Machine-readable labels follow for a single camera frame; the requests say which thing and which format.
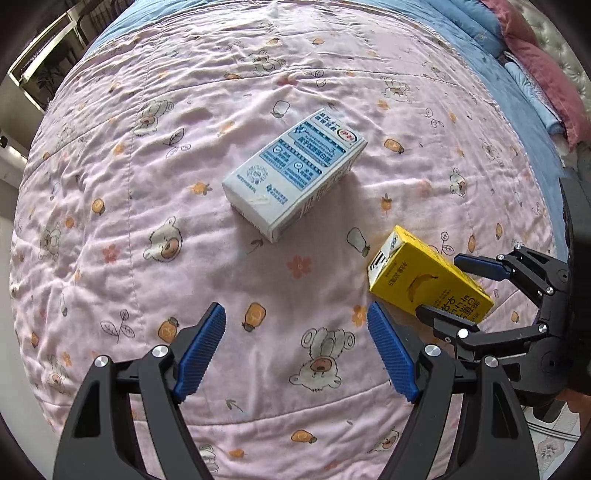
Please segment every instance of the logo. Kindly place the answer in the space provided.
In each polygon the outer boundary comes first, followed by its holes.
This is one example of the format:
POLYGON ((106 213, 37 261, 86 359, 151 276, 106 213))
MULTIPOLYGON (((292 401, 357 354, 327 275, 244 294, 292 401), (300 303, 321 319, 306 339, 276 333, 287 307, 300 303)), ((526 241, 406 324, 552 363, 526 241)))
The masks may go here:
POLYGON ((253 165, 246 171, 248 180, 254 185, 259 185, 268 175, 267 169, 261 165, 253 165))
POLYGON ((357 141, 357 135, 344 128, 340 128, 336 134, 346 142, 355 143, 357 141))

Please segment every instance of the banana illustration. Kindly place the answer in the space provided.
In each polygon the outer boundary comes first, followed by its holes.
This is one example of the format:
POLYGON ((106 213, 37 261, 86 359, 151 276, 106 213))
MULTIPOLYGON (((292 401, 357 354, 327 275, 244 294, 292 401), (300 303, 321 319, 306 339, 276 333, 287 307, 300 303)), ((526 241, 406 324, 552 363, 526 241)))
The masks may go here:
POLYGON ((433 280, 435 278, 439 278, 439 277, 434 277, 430 273, 424 273, 422 275, 419 275, 417 278, 415 278, 413 280, 413 282, 410 284, 410 286, 408 287, 408 299, 411 302, 414 302, 414 296, 417 294, 418 288, 423 283, 425 283, 427 280, 433 280))

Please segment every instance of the pillow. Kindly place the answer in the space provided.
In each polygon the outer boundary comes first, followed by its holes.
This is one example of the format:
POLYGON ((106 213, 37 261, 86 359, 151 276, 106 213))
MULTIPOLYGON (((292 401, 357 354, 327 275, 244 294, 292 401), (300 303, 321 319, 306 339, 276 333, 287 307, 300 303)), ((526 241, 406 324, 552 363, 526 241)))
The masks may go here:
POLYGON ((450 2, 462 10, 468 17, 486 28, 501 43, 505 42, 499 19, 480 0, 450 0, 450 2))
POLYGON ((464 32, 470 35, 483 50, 497 58, 506 50, 505 42, 501 38, 496 38, 486 28, 477 21, 471 19, 450 0, 425 0, 435 10, 443 14, 452 23, 456 24, 464 32))
POLYGON ((505 70, 513 77, 515 83, 525 96, 528 103, 534 108, 535 113, 538 114, 540 120, 544 124, 544 128, 549 135, 563 134, 564 126, 558 114, 554 111, 551 105, 546 105, 538 97, 538 92, 535 89, 535 84, 530 82, 527 75, 519 68, 517 63, 508 61, 505 63, 505 70))
POLYGON ((577 89, 544 50, 538 48, 534 31, 507 0, 480 0, 501 22, 507 46, 540 87, 564 121, 570 149, 591 141, 591 124, 577 89))

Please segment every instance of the blue gripper pad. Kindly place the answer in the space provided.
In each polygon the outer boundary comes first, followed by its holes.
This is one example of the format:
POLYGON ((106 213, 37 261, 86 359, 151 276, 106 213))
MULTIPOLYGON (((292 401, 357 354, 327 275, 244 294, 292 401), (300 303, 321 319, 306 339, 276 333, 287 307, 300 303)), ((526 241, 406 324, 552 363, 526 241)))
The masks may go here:
POLYGON ((397 392, 413 403, 419 394, 414 381, 414 362, 377 302, 369 306, 368 329, 392 385, 397 392))
POLYGON ((178 363, 177 383, 173 393, 179 401, 185 401, 188 395, 197 391, 226 330, 226 311, 221 305, 216 305, 202 322, 199 332, 178 363))

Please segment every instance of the pink pillow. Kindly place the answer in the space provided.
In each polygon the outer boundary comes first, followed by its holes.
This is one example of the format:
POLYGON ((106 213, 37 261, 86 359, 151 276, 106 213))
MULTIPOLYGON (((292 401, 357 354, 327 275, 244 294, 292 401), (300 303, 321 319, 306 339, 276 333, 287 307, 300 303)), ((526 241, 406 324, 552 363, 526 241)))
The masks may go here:
POLYGON ((579 142, 591 141, 591 124, 577 89, 554 59, 538 48, 534 31, 525 18, 507 0, 480 1, 495 13, 507 46, 538 81, 560 114, 570 149, 573 150, 579 142))

